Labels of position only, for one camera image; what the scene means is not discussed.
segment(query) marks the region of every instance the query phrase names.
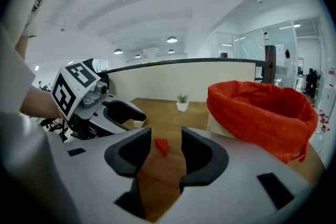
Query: black panel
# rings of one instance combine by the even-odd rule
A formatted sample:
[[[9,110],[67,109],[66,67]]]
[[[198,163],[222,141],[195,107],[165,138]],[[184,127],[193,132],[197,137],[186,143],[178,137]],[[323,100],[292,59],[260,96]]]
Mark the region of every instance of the black panel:
[[[81,147],[68,151],[70,157],[76,156],[76,155],[81,154],[83,152],[86,152],[86,150],[84,148],[81,148]]]
[[[81,63],[66,66],[65,69],[85,88],[89,87],[96,80]]]
[[[110,78],[109,75],[106,72],[100,72],[97,74],[98,76],[100,76],[100,81],[104,82],[107,84],[107,88],[110,88]]]
[[[93,58],[85,60],[82,62],[84,65],[86,65],[86,67],[88,67],[89,69],[91,69],[92,72],[97,73],[94,68],[93,68]]]
[[[128,105],[126,102],[114,100],[111,102],[104,102],[107,110],[107,116],[114,122],[123,124],[128,120],[145,121],[146,115],[139,110]]]
[[[294,196],[273,173],[257,177],[278,210],[294,199]]]
[[[103,116],[108,119],[110,122],[112,122],[113,124],[115,124],[116,126],[124,129],[125,131],[129,131],[130,129],[128,129],[126,126],[123,126],[122,124],[118,123],[117,121],[115,121],[114,119],[110,118],[109,115],[108,115],[108,109],[105,108],[104,111],[103,111]],[[99,132],[98,133],[98,137],[104,137],[104,136],[108,136],[108,135],[111,135],[111,132]]]
[[[182,152],[187,175],[180,180],[180,190],[187,186],[207,186],[218,178],[229,163],[226,150],[188,128],[182,128]]]
[[[75,138],[86,140],[86,139],[92,139],[98,136],[94,133],[91,133],[89,127],[91,126],[94,129],[97,129],[97,128],[95,128],[95,126],[92,126],[92,124],[90,124],[90,121],[83,120],[81,117],[77,116],[76,114],[74,114],[71,117],[69,121],[69,126],[74,131],[74,133],[72,133],[71,136]]]
[[[135,177],[151,150],[150,128],[109,146],[104,154],[107,164],[121,176]]]
[[[60,109],[62,109],[63,113],[68,116],[72,105],[74,104],[76,100],[75,94],[71,91],[69,85],[63,78],[62,74],[60,73],[57,81],[52,89],[52,96],[54,97],[55,101],[59,105]],[[57,98],[58,92],[61,94],[61,99],[59,100]]]
[[[136,178],[133,180],[131,191],[124,193],[114,203],[127,212],[145,219],[145,212],[142,207],[138,181]]]

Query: wooden table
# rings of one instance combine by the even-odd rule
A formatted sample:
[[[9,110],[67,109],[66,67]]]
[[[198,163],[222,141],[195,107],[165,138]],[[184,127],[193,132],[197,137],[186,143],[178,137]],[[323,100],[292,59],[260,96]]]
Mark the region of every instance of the wooden table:
[[[208,109],[203,102],[190,102],[186,112],[178,111],[174,101],[137,98],[132,103],[147,115],[143,127],[152,128],[151,151],[138,173],[138,181],[146,219],[155,222],[179,198],[180,178],[186,175],[181,151],[181,128],[207,130]],[[124,125],[134,129],[133,121],[127,121]],[[169,153],[166,157],[156,148],[155,138],[168,140]],[[324,171],[312,147],[304,162],[293,162],[289,166],[310,183],[316,183]]]

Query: orange basket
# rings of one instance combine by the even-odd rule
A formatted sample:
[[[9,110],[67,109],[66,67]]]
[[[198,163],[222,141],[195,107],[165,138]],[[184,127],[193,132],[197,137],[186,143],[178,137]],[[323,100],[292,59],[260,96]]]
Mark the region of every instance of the orange basket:
[[[306,157],[318,115],[292,88],[228,81],[208,88],[207,106],[234,137],[256,144],[284,163]]]

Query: ceiling light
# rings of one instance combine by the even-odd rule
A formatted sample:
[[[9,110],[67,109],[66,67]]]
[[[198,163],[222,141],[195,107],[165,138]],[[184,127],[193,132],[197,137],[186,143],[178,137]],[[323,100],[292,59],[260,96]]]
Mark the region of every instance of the ceiling light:
[[[245,39],[245,37],[241,37],[240,39],[235,39],[234,42],[236,42],[236,41],[240,41],[240,40],[242,40],[242,39]]]
[[[282,29],[287,29],[287,28],[292,28],[292,26],[280,27],[279,29],[282,30]]]
[[[114,54],[122,54],[122,50],[121,49],[115,49]]]
[[[177,38],[174,37],[174,36],[171,36],[171,37],[168,38],[167,42],[168,43],[175,43],[175,42],[177,42]]]

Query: white sleeve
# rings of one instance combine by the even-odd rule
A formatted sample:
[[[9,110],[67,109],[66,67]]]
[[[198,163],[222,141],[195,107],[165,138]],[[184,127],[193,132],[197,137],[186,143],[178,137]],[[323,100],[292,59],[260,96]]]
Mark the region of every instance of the white sleeve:
[[[35,0],[9,0],[0,22],[0,35],[3,41],[15,47],[31,18]]]
[[[0,111],[18,113],[35,75],[14,48],[0,44]]]

